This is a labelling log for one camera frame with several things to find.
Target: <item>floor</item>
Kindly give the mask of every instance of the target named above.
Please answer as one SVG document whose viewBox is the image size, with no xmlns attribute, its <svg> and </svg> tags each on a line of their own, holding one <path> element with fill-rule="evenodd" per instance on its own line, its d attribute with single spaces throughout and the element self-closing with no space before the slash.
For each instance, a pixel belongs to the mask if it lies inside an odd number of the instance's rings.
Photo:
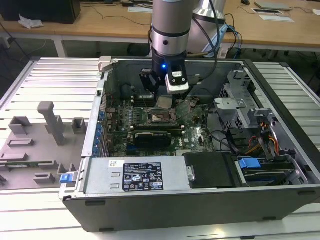
<svg viewBox="0 0 320 240">
<path fill-rule="evenodd" d="M 57 57 L 57 52 L 53 41 L 39 39 L 17 39 L 22 49 L 30 57 Z M 86 41 L 65 41 L 67 54 L 70 58 L 96 58 L 97 48 L 95 42 Z M 147 55 L 148 47 L 146 44 L 134 44 L 128 52 L 128 43 L 108 43 L 101 42 L 100 49 L 102 56 L 137 56 L 143 57 Z M 227 58 L 233 58 L 236 50 L 233 49 Z M 315 74 L 319 67 L 320 54 L 313 52 L 294 52 L 290 51 L 288 56 L 283 51 L 279 51 L 277 56 L 268 61 L 269 51 L 253 49 L 243 49 L 242 54 L 238 56 L 240 59 L 250 59 L 254 62 L 285 62 L 307 83 Z M 14 42 L 11 48 L 4 50 L 0 48 L 0 98 L 9 89 L 12 82 L 20 74 L 28 59 L 24 57 L 22 51 Z M 320 79 L 315 77 L 310 87 L 313 91 L 318 91 Z"/>
</svg>

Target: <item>sticker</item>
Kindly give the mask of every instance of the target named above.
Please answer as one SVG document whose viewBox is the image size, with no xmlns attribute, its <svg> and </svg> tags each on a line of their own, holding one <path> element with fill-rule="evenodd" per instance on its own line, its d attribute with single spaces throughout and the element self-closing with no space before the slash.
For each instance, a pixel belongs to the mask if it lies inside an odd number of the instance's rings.
<svg viewBox="0 0 320 240">
<path fill-rule="evenodd" d="M 160 162 L 123 163 L 122 189 L 125 192 L 163 190 L 163 182 Z"/>
<path fill-rule="evenodd" d="M 125 160 L 110 160 L 109 168 L 122 168 L 125 164 Z"/>
<path fill-rule="evenodd" d="M 27 165 L 8 165 L 9 169 L 15 169 L 15 168 L 27 168 Z"/>
</svg>

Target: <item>motherboard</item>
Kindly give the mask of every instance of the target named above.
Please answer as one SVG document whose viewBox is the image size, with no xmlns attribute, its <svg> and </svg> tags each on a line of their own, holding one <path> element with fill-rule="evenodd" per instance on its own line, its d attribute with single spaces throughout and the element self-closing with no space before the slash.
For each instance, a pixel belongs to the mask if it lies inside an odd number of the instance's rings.
<svg viewBox="0 0 320 240">
<path fill-rule="evenodd" d="M 103 123 L 110 157 L 182 156 L 214 152 L 205 127 L 207 104 L 181 100 L 174 109 L 147 100 L 113 100 Z"/>
</svg>

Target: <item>green circuit board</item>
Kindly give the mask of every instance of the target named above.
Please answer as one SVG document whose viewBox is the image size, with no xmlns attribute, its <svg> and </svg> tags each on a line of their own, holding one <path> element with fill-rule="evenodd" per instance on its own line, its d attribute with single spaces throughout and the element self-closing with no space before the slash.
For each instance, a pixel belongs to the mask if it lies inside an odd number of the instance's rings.
<svg viewBox="0 0 320 240">
<path fill-rule="evenodd" d="M 127 100 L 115 102 L 115 106 L 107 110 L 105 123 L 111 139 L 110 157 L 181 156 L 215 150 L 203 125 L 207 105 L 185 100 L 174 110 L 166 110 L 135 107 Z M 163 148 L 136 147 L 135 134 L 148 132 L 171 134 L 171 144 Z"/>
</svg>

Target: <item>blue tab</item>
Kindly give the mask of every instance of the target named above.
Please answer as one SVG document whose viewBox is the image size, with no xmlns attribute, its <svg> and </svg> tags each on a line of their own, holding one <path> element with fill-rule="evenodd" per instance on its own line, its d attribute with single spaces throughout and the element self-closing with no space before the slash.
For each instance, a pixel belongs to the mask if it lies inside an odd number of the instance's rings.
<svg viewBox="0 0 320 240">
<path fill-rule="evenodd" d="M 73 175 L 71 173 L 62 174 L 60 177 L 61 184 L 72 184 Z"/>
<path fill-rule="evenodd" d="M 242 169 L 248 168 L 248 169 L 258 169 L 261 168 L 260 162 L 258 158 L 254 157 L 246 157 L 242 158 L 238 161 L 240 167 Z"/>
</svg>

